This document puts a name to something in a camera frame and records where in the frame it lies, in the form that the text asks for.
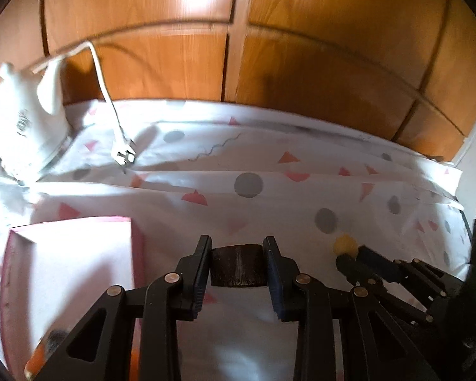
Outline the small yellow-brown fruit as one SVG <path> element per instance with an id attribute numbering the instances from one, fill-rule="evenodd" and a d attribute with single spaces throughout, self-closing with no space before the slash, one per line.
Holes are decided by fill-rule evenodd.
<path id="1" fill-rule="evenodd" d="M 356 258 L 359 253 L 359 245 L 355 239 L 347 234 L 337 237 L 334 241 L 335 256 L 348 255 Z"/>

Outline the brown cut log piece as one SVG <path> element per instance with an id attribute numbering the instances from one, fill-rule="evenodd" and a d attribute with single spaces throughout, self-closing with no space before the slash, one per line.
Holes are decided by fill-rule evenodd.
<path id="1" fill-rule="evenodd" d="M 211 251 L 210 284 L 216 287 L 268 286 L 268 263 L 259 244 L 241 244 Z"/>

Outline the orange carrot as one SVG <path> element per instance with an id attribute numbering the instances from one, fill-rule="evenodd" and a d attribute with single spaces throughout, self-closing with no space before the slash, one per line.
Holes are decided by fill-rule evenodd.
<path id="1" fill-rule="evenodd" d="M 42 342 L 40 342 L 36 346 L 34 352 L 32 353 L 32 356 L 30 356 L 30 359 L 24 365 L 25 379 L 27 381 L 34 380 L 36 375 L 43 368 L 43 365 L 45 364 L 45 362 L 46 362 L 45 345 Z"/>

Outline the orange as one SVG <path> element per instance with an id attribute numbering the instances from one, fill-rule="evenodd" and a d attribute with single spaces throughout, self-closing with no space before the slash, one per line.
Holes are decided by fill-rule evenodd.
<path id="1" fill-rule="evenodd" d="M 129 381 L 137 381 L 139 373 L 139 351 L 133 348 L 130 355 Z"/>

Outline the patterned white tablecloth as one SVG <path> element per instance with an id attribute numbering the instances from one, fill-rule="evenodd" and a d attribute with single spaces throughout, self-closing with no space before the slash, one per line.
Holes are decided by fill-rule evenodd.
<path id="1" fill-rule="evenodd" d="M 103 102 L 69 106 L 69 148 L 23 187 L 0 169 L 1 268 L 11 229 L 82 217 L 129 217 L 143 235 L 145 284 L 173 271 L 202 235 L 216 247 L 277 240 L 325 285 L 347 290 L 334 241 L 347 234 L 389 259 L 464 278 L 470 233 L 459 170 L 361 132 L 258 108 L 122 101 L 136 163 L 111 157 Z"/>

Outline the dark round avocado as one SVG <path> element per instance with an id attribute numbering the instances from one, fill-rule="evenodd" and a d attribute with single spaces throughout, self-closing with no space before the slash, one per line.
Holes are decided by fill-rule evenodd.
<path id="1" fill-rule="evenodd" d="M 46 341 L 46 348 L 50 351 L 56 350 L 68 336 L 68 331 L 66 329 L 52 329 L 48 334 Z"/>

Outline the pink rimmed white tray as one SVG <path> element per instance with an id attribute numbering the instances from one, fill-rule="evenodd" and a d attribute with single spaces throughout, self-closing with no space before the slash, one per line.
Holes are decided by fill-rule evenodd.
<path id="1" fill-rule="evenodd" d="M 144 238 L 129 217 L 82 217 L 10 230 L 1 268 L 0 333 L 8 370 L 52 329 L 71 329 L 112 285 L 145 284 Z"/>

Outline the white ceramic kettle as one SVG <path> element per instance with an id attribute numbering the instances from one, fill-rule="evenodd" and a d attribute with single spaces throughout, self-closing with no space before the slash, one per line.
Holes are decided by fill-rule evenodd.
<path id="1" fill-rule="evenodd" d="M 49 61 L 42 75 L 0 67 L 0 159 L 6 173 L 36 182 L 69 136 L 63 108 L 63 61 Z"/>

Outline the wooden wall cabinet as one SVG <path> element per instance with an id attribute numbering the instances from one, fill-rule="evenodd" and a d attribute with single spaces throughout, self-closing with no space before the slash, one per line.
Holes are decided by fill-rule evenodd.
<path id="1" fill-rule="evenodd" d="M 0 0 L 0 65 L 83 41 L 115 99 L 282 110 L 438 160 L 476 124 L 465 0 Z"/>

